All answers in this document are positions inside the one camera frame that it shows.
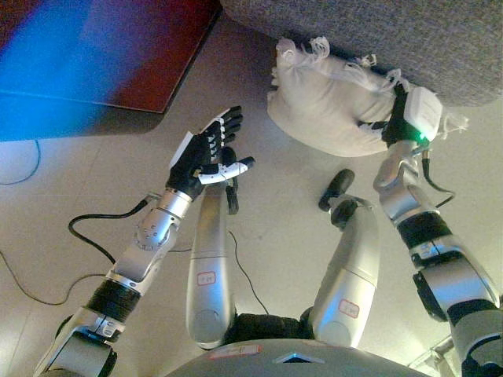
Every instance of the white sensor box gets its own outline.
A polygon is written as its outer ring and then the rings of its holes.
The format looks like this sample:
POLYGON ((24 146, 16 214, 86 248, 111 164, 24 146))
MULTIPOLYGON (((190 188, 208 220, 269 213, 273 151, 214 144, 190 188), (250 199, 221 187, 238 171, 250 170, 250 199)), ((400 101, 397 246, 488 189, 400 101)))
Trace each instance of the white sensor box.
POLYGON ((420 86, 409 91, 403 118, 429 141, 432 141, 439 131, 441 116, 442 103, 433 92, 420 86))

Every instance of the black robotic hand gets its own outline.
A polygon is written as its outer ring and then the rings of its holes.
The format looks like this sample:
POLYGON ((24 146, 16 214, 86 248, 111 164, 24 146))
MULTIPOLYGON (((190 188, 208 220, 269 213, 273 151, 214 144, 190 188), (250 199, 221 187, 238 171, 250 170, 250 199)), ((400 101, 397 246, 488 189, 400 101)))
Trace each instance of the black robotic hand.
POLYGON ((242 120, 241 107, 236 106, 214 117, 199 134, 187 133, 171 161, 166 187, 184 192, 194 200, 204 185, 236 177, 251 167, 252 157, 229 166, 221 163, 222 147, 236 138, 242 120))

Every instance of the white label sticker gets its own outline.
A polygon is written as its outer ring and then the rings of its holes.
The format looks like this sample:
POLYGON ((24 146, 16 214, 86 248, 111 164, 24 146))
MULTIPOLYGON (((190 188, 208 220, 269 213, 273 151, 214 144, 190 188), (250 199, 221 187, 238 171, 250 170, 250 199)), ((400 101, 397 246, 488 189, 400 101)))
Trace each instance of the white label sticker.
POLYGON ((339 303, 339 311, 341 313, 346 314, 347 316, 351 318, 358 318, 358 314, 360 313, 360 308, 358 305, 354 304, 353 302, 349 302, 347 300, 340 300, 339 303))
POLYGON ((215 284, 217 281, 217 276, 213 271, 208 271, 207 273, 197 274, 197 285, 210 285, 215 284))
POLYGON ((256 355, 262 351, 262 347, 258 344, 249 346, 227 346, 217 349, 209 356, 211 360, 221 359, 223 357, 237 357, 256 355))

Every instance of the gray fabric sofa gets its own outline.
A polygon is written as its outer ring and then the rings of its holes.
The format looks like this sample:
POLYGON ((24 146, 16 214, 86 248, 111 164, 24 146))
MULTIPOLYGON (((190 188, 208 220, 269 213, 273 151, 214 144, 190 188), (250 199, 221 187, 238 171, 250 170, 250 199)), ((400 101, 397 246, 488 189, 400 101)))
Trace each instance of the gray fabric sofa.
POLYGON ((221 0, 235 21, 274 38, 324 35, 341 57, 377 55, 446 106, 501 95, 501 0, 221 0))

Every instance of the beige tile floor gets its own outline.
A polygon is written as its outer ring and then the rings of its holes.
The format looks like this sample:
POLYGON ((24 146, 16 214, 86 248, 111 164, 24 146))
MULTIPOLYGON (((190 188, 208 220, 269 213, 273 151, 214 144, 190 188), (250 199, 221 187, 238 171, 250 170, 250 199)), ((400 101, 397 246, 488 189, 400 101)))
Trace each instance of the beige tile floor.
MULTIPOLYGON (((108 261, 74 239, 66 230, 68 221, 84 213, 124 212, 148 191, 162 191, 167 164, 183 134, 241 104, 245 121, 234 148, 239 156, 254 156, 257 164, 241 178, 240 213, 229 219, 240 260, 271 313, 298 317, 312 305, 340 238, 317 209, 318 197, 335 172, 350 167, 357 174, 351 192, 376 203, 372 181, 383 155, 336 158, 283 134, 266 114, 273 54, 272 39, 224 16, 155 130, 42 140, 39 172, 23 184, 0 187, 0 248, 23 285, 53 301, 77 276, 106 273, 108 261)), ((471 118, 472 128, 435 142, 432 175, 440 185, 457 190, 457 199, 442 215, 502 288, 502 102, 461 111, 471 118)), ((19 153, 29 153, 26 143, 17 146, 19 153)), ((442 198, 427 192, 434 200, 442 198)), ((198 206, 183 224, 180 247, 192 242, 198 206)), ((428 318, 416 296, 405 247, 380 211, 377 217, 380 283, 360 347, 407 364, 445 337, 448 328, 428 318)), ((89 221, 79 228, 119 255, 138 219, 89 221)), ((113 376, 163 375, 200 354, 185 332, 188 260, 187 254, 166 258, 117 343, 113 376)), ((261 313, 235 265, 232 273, 238 310, 261 313)), ((31 375, 58 324, 86 303, 99 283, 91 278, 78 284, 64 306, 43 306, 24 297, 0 263, 0 375, 31 375)))

